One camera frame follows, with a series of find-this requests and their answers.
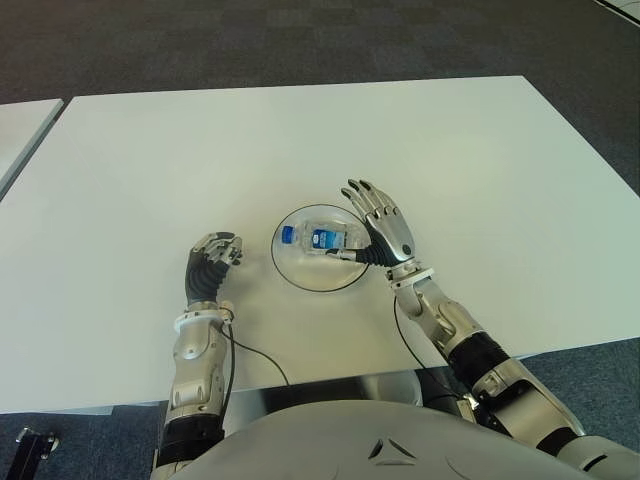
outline gray carpet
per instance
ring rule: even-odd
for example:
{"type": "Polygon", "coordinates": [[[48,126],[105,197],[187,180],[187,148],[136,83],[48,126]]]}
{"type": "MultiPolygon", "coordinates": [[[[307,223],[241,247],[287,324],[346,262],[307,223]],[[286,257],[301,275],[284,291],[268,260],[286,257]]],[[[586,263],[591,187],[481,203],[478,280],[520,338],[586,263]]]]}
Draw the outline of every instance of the gray carpet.
{"type": "MultiPolygon", "coordinates": [[[[589,0],[6,0],[0,103],[518,74],[638,193],[639,53],[640,29],[589,0]]],[[[589,432],[637,450],[639,345],[526,363],[589,432]]],[[[0,416],[0,475],[26,423],[63,436],[39,479],[147,478],[158,414],[0,416]]]]}

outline robotic hand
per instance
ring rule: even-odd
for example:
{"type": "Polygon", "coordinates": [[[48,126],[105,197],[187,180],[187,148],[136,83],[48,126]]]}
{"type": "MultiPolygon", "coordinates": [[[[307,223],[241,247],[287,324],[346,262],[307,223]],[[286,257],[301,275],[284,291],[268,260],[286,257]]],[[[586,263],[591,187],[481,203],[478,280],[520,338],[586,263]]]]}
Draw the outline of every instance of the robotic hand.
{"type": "Polygon", "coordinates": [[[189,252],[185,291],[189,305],[196,302],[216,302],[218,288],[229,267],[239,265],[242,239],[233,233],[217,232],[205,235],[189,252]]]}
{"type": "Polygon", "coordinates": [[[413,258],[413,236],[400,209],[382,190],[364,180],[349,180],[342,194],[351,200],[362,217],[371,245],[360,250],[327,250],[326,254],[343,260],[393,267],[413,258]]]}

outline robot forearm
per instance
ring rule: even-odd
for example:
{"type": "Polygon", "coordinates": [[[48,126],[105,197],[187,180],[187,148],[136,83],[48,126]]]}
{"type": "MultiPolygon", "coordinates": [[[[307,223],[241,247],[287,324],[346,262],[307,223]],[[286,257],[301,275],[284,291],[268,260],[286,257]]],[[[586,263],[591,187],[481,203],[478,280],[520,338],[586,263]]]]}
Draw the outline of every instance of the robot forearm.
{"type": "Polygon", "coordinates": [[[510,358],[462,305],[448,298],[432,274],[411,260],[389,270],[388,279],[400,308],[489,412],[487,426],[554,455],[584,435],[571,411],[510,358]]]}

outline robotic arm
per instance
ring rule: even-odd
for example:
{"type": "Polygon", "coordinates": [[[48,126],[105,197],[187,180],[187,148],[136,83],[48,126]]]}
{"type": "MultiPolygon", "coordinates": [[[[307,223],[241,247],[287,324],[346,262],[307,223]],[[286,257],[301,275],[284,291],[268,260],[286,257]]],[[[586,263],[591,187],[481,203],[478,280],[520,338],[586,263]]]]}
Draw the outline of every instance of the robotic arm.
{"type": "Polygon", "coordinates": [[[169,478],[224,438],[230,387],[225,396],[227,341],[222,327],[231,328],[233,307],[229,302],[218,305],[217,295],[230,266],[241,257],[242,239],[228,232],[205,235],[189,252],[187,309],[175,321],[176,373],[152,480],[169,478]]]}
{"type": "Polygon", "coordinates": [[[587,437],[573,413],[511,358],[471,314],[447,297],[414,257],[411,232],[391,198],[366,181],[349,180],[342,193],[372,239],[363,250],[330,250],[343,260],[388,268],[402,311],[438,349],[455,376],[488,413],[485,426],[599,478],[636,478],[638,455],[601,437],[587,437]]]}

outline clear glass bowl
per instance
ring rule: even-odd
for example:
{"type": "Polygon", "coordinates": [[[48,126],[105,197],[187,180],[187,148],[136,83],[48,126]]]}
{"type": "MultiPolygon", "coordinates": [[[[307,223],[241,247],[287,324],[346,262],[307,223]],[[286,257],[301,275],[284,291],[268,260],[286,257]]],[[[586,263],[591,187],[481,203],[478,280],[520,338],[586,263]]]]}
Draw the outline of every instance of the clear glass bowl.
{"type": "Polygon", "coordinates": [[[300,245],[282,243],[281,232],[285,225],[331,221],[347,224],[356,230],[360,238],[369,238],[367,229],[358,217],[334,205],[302,207],[280,222],[271,240],[271,258],[278,272],[289,283],[313,292],[332,292],[351,285],[367,270],[368,265],[362,263],[338,260],[323,254],[309,254],[300,245]]]}

